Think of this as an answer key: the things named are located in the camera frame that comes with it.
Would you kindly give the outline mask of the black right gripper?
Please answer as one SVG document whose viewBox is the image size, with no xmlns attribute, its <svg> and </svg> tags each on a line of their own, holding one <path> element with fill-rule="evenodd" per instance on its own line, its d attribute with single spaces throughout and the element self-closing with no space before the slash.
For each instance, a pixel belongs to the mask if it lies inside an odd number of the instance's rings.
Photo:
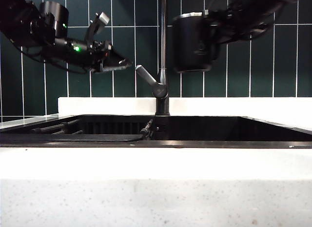
<svg viewBox="0 0 312 227">
<path fill-rule="evenodd" d="M 244 40 L 243 7 L 203 11 L 203 38 L 208 44 L 226 44 Z"/>
</svg>

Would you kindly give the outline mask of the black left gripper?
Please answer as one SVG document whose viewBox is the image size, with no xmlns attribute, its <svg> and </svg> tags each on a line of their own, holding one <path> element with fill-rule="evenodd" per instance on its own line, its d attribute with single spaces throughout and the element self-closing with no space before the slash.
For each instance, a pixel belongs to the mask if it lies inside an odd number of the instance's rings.
<svg viewBox="0 0 312 227">
<path fill-rule="evenodd" d="M 88 41 L 85 40 L 89 59 L 85 65 L 86 72 L 106 73 L 115 70 L 123 70 L 132 66 L 132 61 L 123 57 L 113 49 L 110 40 Z"/>
</svg>

